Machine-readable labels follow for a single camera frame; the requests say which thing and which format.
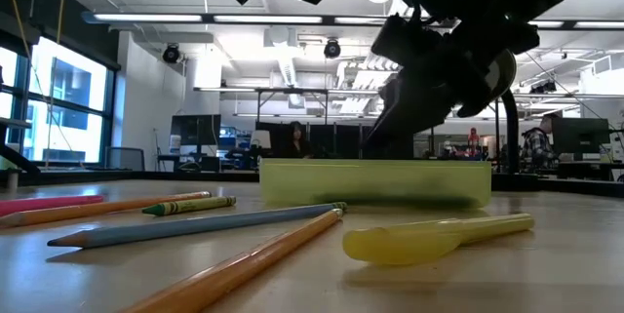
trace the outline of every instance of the crayon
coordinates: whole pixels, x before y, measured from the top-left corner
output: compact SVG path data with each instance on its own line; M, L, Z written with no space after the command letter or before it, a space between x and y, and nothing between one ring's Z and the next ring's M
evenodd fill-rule
M89 249L135 241L160 239L170 236L303 219L322 215L333 209L345 210L346 204L337 202L334 204L296 207L239 215L218 215L184 220L159 221L147 224L102 227L93 230L83 230L55 240L50 240L48 246Z
M73 219L91 215L105 215L112 212L148 207L162 202L198 199L207 197L209 194L210 192L208 191L201 191L144 200L105 202L83 206L67 206L47 210L24 211L0 217L0 228L41 224L50 221Z
M0 216L15 212L45 210L49 208L88 205L104 201L104 196L65 196L0 201Z
M434 261L459 245L531 229L527 214L423 221L344 234L342 248L353 259L382 265Z
M166 202L143 209L146 215L176 215L187 212L229 207L236 204L236 197L213 197L199 200Z
M199 312L329 229L341 217L340 209L319 215L296 230L179 281L123 312Z

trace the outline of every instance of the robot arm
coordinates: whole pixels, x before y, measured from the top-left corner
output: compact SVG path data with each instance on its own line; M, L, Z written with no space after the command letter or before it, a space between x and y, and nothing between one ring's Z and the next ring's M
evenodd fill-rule
M370 49L402 67L381 92L384 109L365 141L372 146L440 125L459 104L460 117L485 109L511 86L513 54L539 45L528 22L564 0L403 1L412 18L389 17ZM431 19L420 18L420 7ZM429 27L444 20L458 25L444 35Z

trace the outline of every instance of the green crayon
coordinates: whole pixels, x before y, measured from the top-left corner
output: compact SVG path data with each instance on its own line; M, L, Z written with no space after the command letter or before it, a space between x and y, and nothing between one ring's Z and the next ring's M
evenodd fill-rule
M143 209L147 215L176 215L187 212L210 210L236 204L236 197L213 197L180 202L165 202Z

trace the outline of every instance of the pencil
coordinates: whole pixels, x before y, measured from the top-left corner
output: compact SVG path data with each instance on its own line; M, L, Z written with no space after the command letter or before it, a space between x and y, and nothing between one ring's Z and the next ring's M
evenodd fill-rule
M346 204L338 202L334 204L295 207L239 215L219 215L137 225L102 227L93 230L83 230L65 237L50 240L48 246L79 247L83 249L112 246L206 231L304 219L322 215L333 209L344 210L345 208Z
M105 215L111 212L119 212L137 208L148 207L162 202L198 199L208 197L210 192L201 191L174 196L157 197L145 200L125 202L105 202L100 204L58 207L48 210L25 211L0 217L0 228L11 226L26 226L50 221L73 219L91 215Z
M49 208L88 205L104 201L104 196L64 196L0 201L0 216L15 212L45 210Z
M342 210L319 215L296 230L179 281L123 312L199 312L330 228L341 217Z
M210 210L236 204L236 197L213 197L199 200L166 202L143 209L146 215L177 215L187 212Z

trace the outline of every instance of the pink colored pencil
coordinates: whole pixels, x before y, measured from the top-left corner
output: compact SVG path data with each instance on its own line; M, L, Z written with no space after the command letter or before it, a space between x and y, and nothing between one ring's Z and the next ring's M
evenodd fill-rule
M15 212L45 210L56 207L79 206L104 201L104 196L66 196L0 201L0 216Z

